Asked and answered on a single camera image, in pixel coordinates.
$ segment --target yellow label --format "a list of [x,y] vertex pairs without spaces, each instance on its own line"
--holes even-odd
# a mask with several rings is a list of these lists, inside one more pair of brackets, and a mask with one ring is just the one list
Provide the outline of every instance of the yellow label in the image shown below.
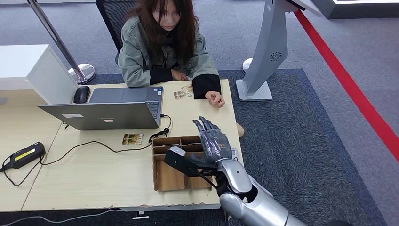
[[22,155],[16,157],[14,160],[15,160],[15,161],[18,161],[18,160],[24,158],[25,156],[27,156],[27,155],[29,155],[29,154],[32,154],[32,153],[35,152],[35,151],[36,151],[35,149],[32,149],[32,150],[30,150],[30,151],[28,151],[28,152],[25,152],[25,153],[23,153]]

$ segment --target black office chair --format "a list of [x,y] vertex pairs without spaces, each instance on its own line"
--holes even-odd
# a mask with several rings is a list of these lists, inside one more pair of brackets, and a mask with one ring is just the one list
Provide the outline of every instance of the black office chair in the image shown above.
[[118,64],[119,51],[123,45],[120,33],[126,22],[126,15],[129,9],[136,3],[137,0],[96,0],[98,10],[118,50],[115,57],[116,64]]

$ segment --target robot finger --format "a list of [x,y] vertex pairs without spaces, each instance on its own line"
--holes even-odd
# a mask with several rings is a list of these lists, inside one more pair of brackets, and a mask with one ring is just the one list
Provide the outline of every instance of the robot finger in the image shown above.
[[204,127],[201,125],[201,122],[199,122],[199,121],[196,120],[196,119],[194,119],[192,122],[197,126],[198,132],[205,131],[205,130],[204,130]]
[[211,127],[211,129],[216,129],[217,126],[212,124],[211,121],[207,120],[207,123],[209,124],[209,126]]
[[209,121],[206,118],[200,116],[199,119],[202,121],[202,124],[204,124],[205,130],[211,130],[212,129]]

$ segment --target laptop keyboard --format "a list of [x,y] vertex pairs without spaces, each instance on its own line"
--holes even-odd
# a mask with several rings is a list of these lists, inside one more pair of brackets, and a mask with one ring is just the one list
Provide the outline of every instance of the laptop keyboard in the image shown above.
[[160,104],[159,101],[149,101],[149,102],[145,102],[148,106],[148,108],[150,109],[150,112],[152,114],[152,116],[157,119],[158,116],[158,106]]

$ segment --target blue carpet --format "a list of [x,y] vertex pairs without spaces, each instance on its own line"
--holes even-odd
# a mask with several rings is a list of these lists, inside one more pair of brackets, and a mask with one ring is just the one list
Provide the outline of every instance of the blue carpet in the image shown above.
[[[356,171],[330,119],[302,69],[284,69],[268,80],[273,100],[240,102],[235,80],[241,71],[220,71],[229,79],[237,122],[246,133],[241,149],[247,172],[268,189],[294,216],[310,226],[332,219],[354,226],[386,225]],[[121,75],[98,75],[91,84],[121,83]],[[42,215],[66,219],[102,210],[63,210],[0,213],[0,224],[21,217]],[[131,220],[131,213],[115,212],[78,219],[69,225],[225,225],[220,210],[146,212],[149,219]],[[33,219],[14,226],[51,225]],[[232,220],[230,225],[242,225]]]

